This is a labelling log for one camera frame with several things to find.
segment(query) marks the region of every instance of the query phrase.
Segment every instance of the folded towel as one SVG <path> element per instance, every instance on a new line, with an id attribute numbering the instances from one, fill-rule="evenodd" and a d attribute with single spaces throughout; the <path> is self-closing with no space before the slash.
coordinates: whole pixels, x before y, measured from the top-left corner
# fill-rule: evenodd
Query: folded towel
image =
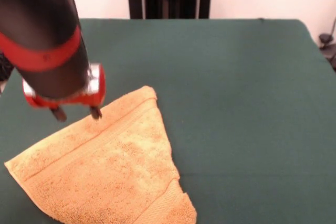
<path id="1" fill-rule="evenodd" d="M 34 204 L 68 224 L 189 224 L 156 94 L 143 87 L 5 163 Z"/>

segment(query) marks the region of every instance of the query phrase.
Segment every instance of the green table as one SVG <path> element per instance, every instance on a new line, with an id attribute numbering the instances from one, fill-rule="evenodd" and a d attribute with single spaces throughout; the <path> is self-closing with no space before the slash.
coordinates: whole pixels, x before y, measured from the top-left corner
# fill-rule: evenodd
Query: green table
<path id="1" fill-rule="evenodd" d="M 106 103 L 158 94 L 181 185 L 199 224 L 336 223 L 336 78 L 297 20 L 82 20 Z M 25 102 L 14 72 L 0 98 L 4 162 L 88 114 Z M 56 223 L 2 166 L 0 223 Z"/>

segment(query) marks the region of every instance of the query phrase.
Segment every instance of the table surface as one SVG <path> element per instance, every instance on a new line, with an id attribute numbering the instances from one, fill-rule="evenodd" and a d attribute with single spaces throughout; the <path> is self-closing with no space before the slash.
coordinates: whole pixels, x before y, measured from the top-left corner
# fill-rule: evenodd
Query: table surface
<path id="1" fill-rule="evenodd" d="M 152 86 L 181 185 L 200 224 L 336 223 L 336 78 L 297 20 L 82 20 L 107 72 L 106 104 Z M 65 124 L 26 103 L 14 72 L 0 98 L 0 159 Z M 4 166 L 0 223 L 56 223 Z"/>

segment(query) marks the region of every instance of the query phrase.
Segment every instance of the red band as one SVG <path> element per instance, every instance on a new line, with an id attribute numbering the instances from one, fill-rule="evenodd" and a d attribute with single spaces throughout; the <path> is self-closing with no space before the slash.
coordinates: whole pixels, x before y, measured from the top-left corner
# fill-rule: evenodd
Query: red band
<path id="1" fill-rule="evenodd" d="M 49 50 L 32 50 L 22 47 L 0 33 L 0 48 L 5 57 L 17 68 L 27 71 L 46 71 L 62 65 L 77 51 L 80 29 L 76 27 L 70 39 Z"/>

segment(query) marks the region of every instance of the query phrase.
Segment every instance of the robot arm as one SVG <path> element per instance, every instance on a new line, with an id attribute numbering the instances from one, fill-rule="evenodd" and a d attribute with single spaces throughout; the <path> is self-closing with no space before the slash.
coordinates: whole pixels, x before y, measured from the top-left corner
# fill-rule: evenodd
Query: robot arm
<path id="1" fill-rule="evenodd" d="M 0 0 L 0 47 L 23 77 L 28 103 L 65 121 L 62 104 L 80 103 L 101 117 L 101 64 L 88 61 L 74 0 Z"/>

